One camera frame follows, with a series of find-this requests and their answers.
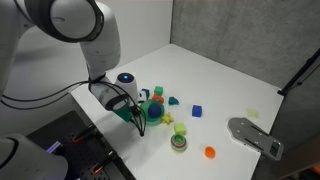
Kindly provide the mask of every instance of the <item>white wall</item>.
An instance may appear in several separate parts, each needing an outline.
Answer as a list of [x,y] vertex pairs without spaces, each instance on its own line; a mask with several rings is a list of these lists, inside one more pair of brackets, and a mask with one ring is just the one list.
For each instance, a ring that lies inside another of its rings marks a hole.
[[[169,44],[172,0],[100,2],[113,9],[118,22],[122,46],[120,66]],[[20,41],[5,94],[15,98],[37,98],[87,77],[78,44],[59,42],[33,28]],[[47,108],[32,111],[12,110],[1,104],[0,134],[28,134],[73,109],[70,96]]]

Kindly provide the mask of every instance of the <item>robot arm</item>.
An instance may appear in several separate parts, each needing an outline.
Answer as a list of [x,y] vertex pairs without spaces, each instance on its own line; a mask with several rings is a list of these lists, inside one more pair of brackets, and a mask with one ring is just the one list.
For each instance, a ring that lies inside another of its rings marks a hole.
[[[91,80],[104,77],[120,60],[120,38],[111,9],[94,0],[0,1],[0,97],[10,73],[19,38],[33,25],[70,43],[80,42]],[[108,87],[95,84],[92,94],[105,107]]]

